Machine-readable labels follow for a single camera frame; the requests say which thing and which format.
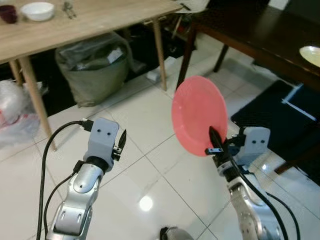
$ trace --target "wooden tabletop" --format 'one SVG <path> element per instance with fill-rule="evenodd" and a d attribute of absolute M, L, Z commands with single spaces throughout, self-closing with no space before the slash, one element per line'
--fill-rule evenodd
<path fill-rule="evenodd" d="M 18 22 L 0 19 L 0 64 L 68 43 L 98 36 L 144 20 L 175 12 L 181 7 L 171 0 L 74 0 L 77 18 L 62 11 L 64 0 L 49 0 L 55 16 L 45 22 L 26 20 L 20 7 L 34 0 L 17 0 Z"/>
<path fill-rule="evenodd" d="M 253 0 L 216 4 L 200 13 L 194 21 L 203 28 L 256 49 L 252 55 L 257 60 L 260 53 L 269 55 L 279 63 L 290 65 L 291 69 L 303 72 L 306 78 L 300 77 L 298 81 L 320 85 L 320 67 L 309 63 L 299 53 L 304 46 L 320 47 L 320 25 Z M 288 76 L 299 78 L 295 74 Z"/>

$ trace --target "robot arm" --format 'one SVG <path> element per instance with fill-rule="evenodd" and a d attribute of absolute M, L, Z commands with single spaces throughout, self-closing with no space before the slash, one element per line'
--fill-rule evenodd
<path fill-rule="evenodd" d="M 119 146 L 115 146 L 118 130 L 114 121 L 104 118 L 94 121 L 84 163 L 68 183 L 67 196 L 55 213 L 46 240 L 86 239 L 101 180 L 113 168 L 114 160 L 120 159 L 126 143 L 124 131 Z"/>
<path fill-rule="evenodd" d="M 250 164 L 267 150 L 270 130 L 264 127 L 247 127 L 239 135 L 223 144 L 219 134 L 211 127 L 209 135 L 213 146 L 207 154 L 215 155 L 214 163 L 221 176 L 228 182 L 231 203 L 237 213 L 239 228 L 244 240 L 280 240 L 280 227 L 269 206 L 244 182 L 231 163 L 234 159 L 242 174 L 264 196 L 256 176 L 248 171 Z"/>

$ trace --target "white tile floor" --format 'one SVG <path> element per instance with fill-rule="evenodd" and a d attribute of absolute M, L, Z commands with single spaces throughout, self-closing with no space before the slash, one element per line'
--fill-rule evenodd
<path fill-rule="evenodd" d="M 220 42 L 200 36 L 187 75 L 205 75 L 222 92 L 228 115 L 272 84 L 272 78 L 255 73 L 251 58 L 231 49 L 218 73 L 210 73 L 222 47 Z M 101 183 L 94 204 L 88 240 L 155 240 L 164 226 L 178 226 L 198 240 L 242 239 L 235 209 L 229 202 L 226 181 L 217 173 L 209 157 L 196 157 L 179 144 L 171 124 L 171 103 L 182 60 L 168 70 L 168 91 L 140 76 L 97 107 L 66 109 L 49 118 L 55 130 L 63 123 L 104 117 L 127 129 L 123 156 Z M 228 136 L 238 127 L 229 121 Z M 47 158 L 45 197 L 64 179 L 87 149 L 89 133 L 70 127 L 56 139 L 58 150 Z M 0 232 L 1 239 L 35 240 L 40 186 L 41 156 L 46 137 L 40 130 L 30 142 L 0 150 Z M 283 159 L 267 152 L 251 169 L 261 185 L 285 201 L 300 225 L 301 239 L 320 236 L 320 187 L 295 168 L 282 175 L 273 169 Z M 66 194 L 62 186 L 49 208 L 51 220 Z M 150 211 L 142 211 L 139 201 L 148 196 Z M 289 239 L 296 239 L 293 221 L 274 202 L 284 218 Z"/>

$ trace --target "white plastic bag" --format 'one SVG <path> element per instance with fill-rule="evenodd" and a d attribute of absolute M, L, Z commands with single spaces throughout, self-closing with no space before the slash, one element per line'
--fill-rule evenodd
<path fill-rule="evenodd" d="M 30 97 L 11 80 L 0 81 L 0 149 L 30 140 L 40 121 Z"/>

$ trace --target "pink plastic plate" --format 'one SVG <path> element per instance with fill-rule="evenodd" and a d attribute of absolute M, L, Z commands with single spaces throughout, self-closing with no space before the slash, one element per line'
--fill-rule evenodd
<path fill-rule="evenodd" d="M 175 92 L 171 117 L 180 144 L 190 153 L 205 156 L 212 148 L 209 127 L 214 127 L 222 140 L 226 139 L 228 115 L 219 89 L 202 76 L 186 78 Z"/>

